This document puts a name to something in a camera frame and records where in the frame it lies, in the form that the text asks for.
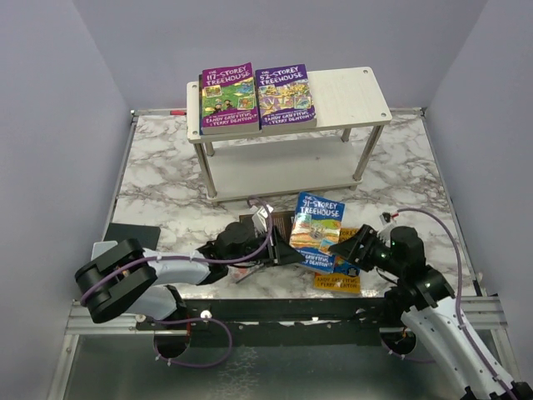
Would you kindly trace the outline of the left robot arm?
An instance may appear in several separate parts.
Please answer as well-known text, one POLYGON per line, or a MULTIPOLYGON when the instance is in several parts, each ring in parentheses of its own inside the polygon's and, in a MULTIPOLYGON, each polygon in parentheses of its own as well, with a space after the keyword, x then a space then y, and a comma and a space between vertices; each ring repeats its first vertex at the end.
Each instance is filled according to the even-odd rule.
POLYGON ((303 259, 277 227, 257 234, 253 226, 233 222, 190 255, 154 252, 135 238, 126 239, 78 269, 74 279, 80 303, 95 323, 137 313, 172 329, 184 317, 174 284, 205 286, 223 279, 230 268, 284 266, 303 259))

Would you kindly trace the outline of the blue 91-Storey Treehouse book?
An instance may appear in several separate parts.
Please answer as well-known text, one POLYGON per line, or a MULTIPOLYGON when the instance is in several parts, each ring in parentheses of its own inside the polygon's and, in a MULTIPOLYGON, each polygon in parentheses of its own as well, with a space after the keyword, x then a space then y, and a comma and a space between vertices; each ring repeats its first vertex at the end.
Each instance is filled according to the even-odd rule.
POLYGON ((333 272, 335 257, 329 247, 339 242, 344 212, 343 202, 299 193, 289 244, 304 257, 303 267, 320 274, 333 272))

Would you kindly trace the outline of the purple 52-Storey Treehouse book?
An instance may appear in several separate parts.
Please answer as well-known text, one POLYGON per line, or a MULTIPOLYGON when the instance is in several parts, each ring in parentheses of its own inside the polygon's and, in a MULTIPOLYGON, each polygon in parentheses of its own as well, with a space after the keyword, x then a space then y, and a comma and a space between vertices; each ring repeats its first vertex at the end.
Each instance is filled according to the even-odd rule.
POLYGON ((316 126, 316 109, 303 63, 257 69, 255 80, 263 132, 292 132, 316 126))

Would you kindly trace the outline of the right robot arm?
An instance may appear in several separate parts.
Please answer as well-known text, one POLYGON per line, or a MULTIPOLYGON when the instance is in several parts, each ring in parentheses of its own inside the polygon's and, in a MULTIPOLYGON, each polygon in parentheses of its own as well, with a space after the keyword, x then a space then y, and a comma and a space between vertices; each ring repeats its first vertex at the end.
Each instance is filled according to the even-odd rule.
POLYGON ((530 399, 531 386, 517 382, 495 359, 467 320, 459 295, 426 262, 424 243, 413 227, 394 227, 389 240, 368 225, 329 248, 363 271, 394 275, 382 315, 404 325, 423 344, 460 399, 530 399))

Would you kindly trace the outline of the purple 117-Storey Treehouse book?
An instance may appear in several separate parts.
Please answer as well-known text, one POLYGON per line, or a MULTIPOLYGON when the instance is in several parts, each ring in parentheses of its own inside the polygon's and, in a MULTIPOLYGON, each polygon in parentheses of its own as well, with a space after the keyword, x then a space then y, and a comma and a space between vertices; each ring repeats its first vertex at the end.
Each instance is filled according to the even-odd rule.
POLYGON ((200 129, 203 135, 260 129, 255 76, 250 62, 204 69, 200 129))

